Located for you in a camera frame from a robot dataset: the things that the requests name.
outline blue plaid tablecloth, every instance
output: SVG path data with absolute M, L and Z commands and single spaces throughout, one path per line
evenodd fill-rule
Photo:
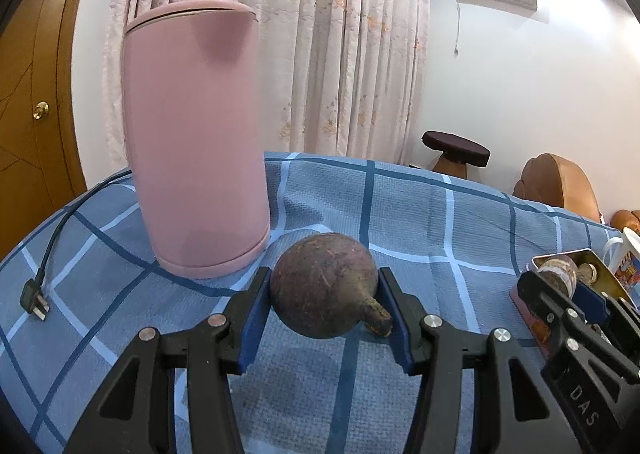
M 271 239 L 235 274 L 189 280 L 160 268 L 130 177 L 98 192 L 66 224 L 46 272 L 45 322 L 27 317 L 18 300 L 62 212 L 0 263 L 0 387 L 45 454 L 62 452 L 140 328 L 192 327 L 224 309 L 258 266 L 273 267 L 314 232 L 359 239 L 403 290 L 455 326 L 482 333 L 507 327 L 539 366 L 509 289 L 532 256 L 585 247 L 600 253 L 616 234 L 562 209 L 424 170 L 297 153 L 266 154 L 265 164 Z M 180 453 L 191 451 L 185 382 L 178 372 Z M 255 454 L 402 452 L 419 383 L 394 362 L 386 341 L 361 325 L 313 340 L 285 328 L 273 311 L 255 363 L 230 378 L 242 441 Z M 470 445 L 472 384 L 465 374 L 461 453 Z

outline beetroot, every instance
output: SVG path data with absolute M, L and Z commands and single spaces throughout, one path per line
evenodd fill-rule
M 271 304 L 280 320 L 301 335 L 327 339 L 364 321 L 374 332 L 391 331 L 391 315 L 373 295 L 376 263 L 358 241 L 316 234 L 282 254 L 271 274 Z

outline mug handle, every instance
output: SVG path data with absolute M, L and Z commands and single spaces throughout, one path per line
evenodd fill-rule
M 611 249 L 611 247 L 616 244 L 623 244 L 625 242 L 625 240 L 623 238 L 619 238 L 619 237 L 615 237 L 615 238 L 611 238 L 609 241 L 607 241 L 604 244 L 604 248 L 602 249 L 602 260 L 604 260 L 605 256 L 607 255 L 607 252 Z M 615 271 L 618 269 L 618 266 L 616 264 L 614 264 L 613 261 L 614 257 L 611 255 L 610 259 L 609 259 L 609 271 L 612 273 L 615 273 Z

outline black cable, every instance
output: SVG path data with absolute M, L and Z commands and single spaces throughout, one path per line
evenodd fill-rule
M 60 232 L 62 231 L 62 227 L 65 226 L 65 223 L 68 221 L 68 219 L 74 214 L 76 210 L 78 210 L 80 205 L 82 205 L 85 201 L 87 201 L 96 192 L 103 189 L 107 185 L 111 184 L 113 181 L 123 178 L 125 176 L 128 176 L 129 174 L 131 174 L 131 169 L 125 169 L 120 171 L 117 174 L 114 174 L 113 176 L 109 176 L 107 179 L 98 183 L 98 185 L 95 185 L 94 187 L 92 187 L 81 198 L 78 198 L 75 202 L 73 202 L 73 204 L 69 206 L 69 208 L 66 210 L 66 213 L 62 216 L 62 219 L 60 219 L 60 221 L 58 222 L 56 229 L 53 231 L 53 234 L 49 239 L 49 244 L 47 245 L 47 249 L 45 250 L 44 255 L 42 256 L 42 261 L 40 262 L 40 267 L 38 268 L 38 271 L 35 277 L 35 281 L 38 283 L 40 287 L 42 287 L 44 283 L 44 271 L 47 267 L 47 261 L 49 260 L 49 256 L 51 255 L 51 250 L 53 249 L 53 245 L 56 243 L 56 240 L 60 235 Z

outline power cord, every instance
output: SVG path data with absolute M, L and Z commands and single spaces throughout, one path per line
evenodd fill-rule
M 45 250 L 44 255 L 42 256 L 42 261 L 40 262 L 40 267 L 36 272 L 35 278 L 30 278 L 24 284 L 24 288 L 22 288 L 22 294 L 20 296 L 20 306 L 22 306 L 25 312 L 36 315 L 40 320 L 44 320 L 47 316 L 47 312 L 49 312 L 49 303 L 42 293 L 42 286 L 44 284 L 44 273 L 47 267 L 47 261 L 49 260 L 49 256 L 51 255 L 51 251 L 53 249 L 53 245 L 56 243 L 60 232 L 62 232 L 62 227 L 65 226 L 65 223 L 74 214 L 74 212 L 76 212 L 76 210 L 78 210 L 80 206 L 91 196 L 93 196 L 104 187 L 110 185 L 117 179 L 123 178 L 130 174 L 131 169 L 125 169 L 114 174 L 113 176 L 109 176 L 107 179 L 92 187 L 82 197 L 79 197 L 76 201 L 69 205 L 68 209 L 56 225 L 56 229 L 53 231 L 53 234 L 49 239 L 49 244 L 47 245 L 47 249 Z

